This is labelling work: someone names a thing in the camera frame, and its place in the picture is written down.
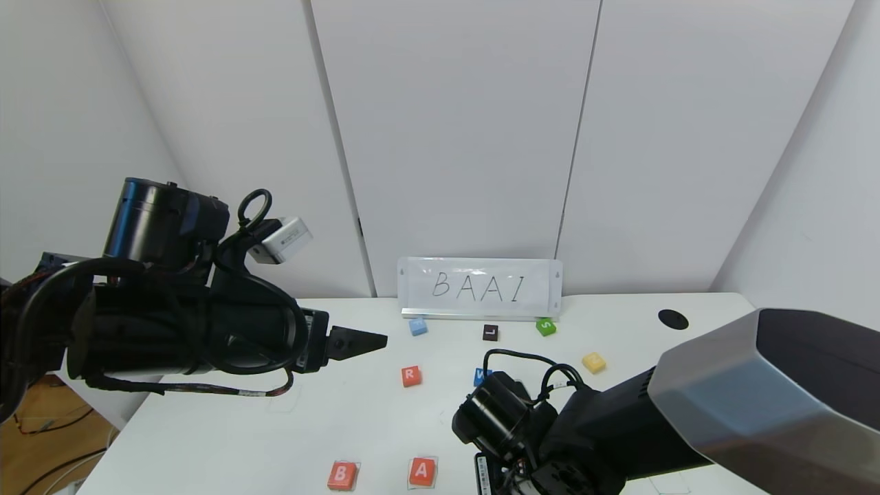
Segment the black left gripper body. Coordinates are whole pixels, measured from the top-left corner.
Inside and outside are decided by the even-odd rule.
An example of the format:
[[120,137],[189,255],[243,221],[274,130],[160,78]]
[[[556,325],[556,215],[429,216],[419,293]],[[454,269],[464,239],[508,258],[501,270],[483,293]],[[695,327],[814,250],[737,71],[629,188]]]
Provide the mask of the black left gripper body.
[[245,374],[317,372],[327,361],[327,325],[327,312],[296,302],[240,303],[239,342],[259,358],[239,367]]

